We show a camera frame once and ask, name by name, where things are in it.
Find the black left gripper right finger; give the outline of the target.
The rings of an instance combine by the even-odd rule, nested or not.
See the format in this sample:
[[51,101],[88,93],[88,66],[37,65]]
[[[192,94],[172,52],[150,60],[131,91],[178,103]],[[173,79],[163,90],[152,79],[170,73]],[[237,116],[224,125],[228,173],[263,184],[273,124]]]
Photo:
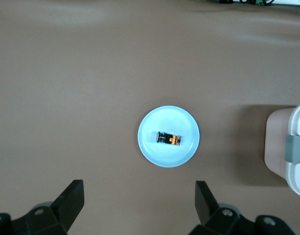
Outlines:
[[230,204],[218,203],[205,181],[195,183],[195,209],[200,224],[191,235],[254,235],[255,223]]

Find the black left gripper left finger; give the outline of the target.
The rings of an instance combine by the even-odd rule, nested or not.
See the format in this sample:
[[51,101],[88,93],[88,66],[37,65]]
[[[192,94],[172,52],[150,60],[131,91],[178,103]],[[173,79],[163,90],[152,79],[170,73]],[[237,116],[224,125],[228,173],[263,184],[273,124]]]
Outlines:
[[84,182],[74,180],[50,204],[11,222],[12,235],[66,235],[84,206]]

